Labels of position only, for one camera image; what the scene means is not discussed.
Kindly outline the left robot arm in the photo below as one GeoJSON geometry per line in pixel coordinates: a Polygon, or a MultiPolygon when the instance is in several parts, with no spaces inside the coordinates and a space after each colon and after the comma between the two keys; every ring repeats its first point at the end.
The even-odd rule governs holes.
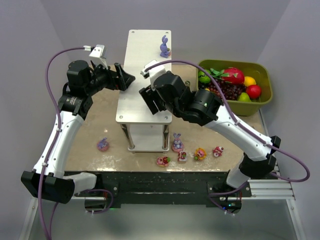
{"type": "Polygon", "coordinates": [[[82,172],[65,176],[66,161],[78,130],[93,105],[93,95],[103,89],[125,91],[136,79],[119,63],[115,70],[99,64],[91,68],[84,60],[69,64],[67,85],[58,100],[56,120],[45,149],[32,171],[21,182],[33,197],[66,204],[74,194],[94,189],[97,175],[82,172]]]}

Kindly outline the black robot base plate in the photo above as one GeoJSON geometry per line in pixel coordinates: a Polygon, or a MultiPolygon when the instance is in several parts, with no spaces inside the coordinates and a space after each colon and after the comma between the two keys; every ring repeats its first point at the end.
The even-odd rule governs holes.
{"type": "Polygon", "coordinates": [[[86,197],[85,206],[100,209],[106,200],[112,207],[138,205],[205,205],[236,212],[241,209],[240,197],[252,195],[249,183],[241,189],[228,186],[227,172],[190,171],[97,171],[93,191],[82,191],[76,197],[86,197]]]}

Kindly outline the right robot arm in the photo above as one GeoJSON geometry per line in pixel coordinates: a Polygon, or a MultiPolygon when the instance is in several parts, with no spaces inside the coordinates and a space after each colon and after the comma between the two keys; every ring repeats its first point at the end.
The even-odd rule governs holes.
{"type": "Polygon", "coordinates": [[[259,179],[274,170],[276,158],[268,144],[279,147],[279,137],[265,136],[240,118],[232,118],[218,96],[204,89],[191,91],[171,71],[151,69],[141,75],[150,79],[150,85],[139,93],[152,114],[168,110],[177,118],[219,133],[243,150],[241,160],[226,177],[226,185],[236,189],[250,178],[259,179]]]}

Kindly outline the purple bunny with strawberry cake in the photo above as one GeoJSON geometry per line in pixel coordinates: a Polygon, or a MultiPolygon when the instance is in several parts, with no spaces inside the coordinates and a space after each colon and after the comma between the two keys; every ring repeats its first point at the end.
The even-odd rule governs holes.
{"type": "Polygon", "coordinates": [[[167,46],[168,38],[164,35],[161,39],[162,43],[160,45],[160,56],[163,58],[168,58],[171,56],[171,49],[167,46]]]}

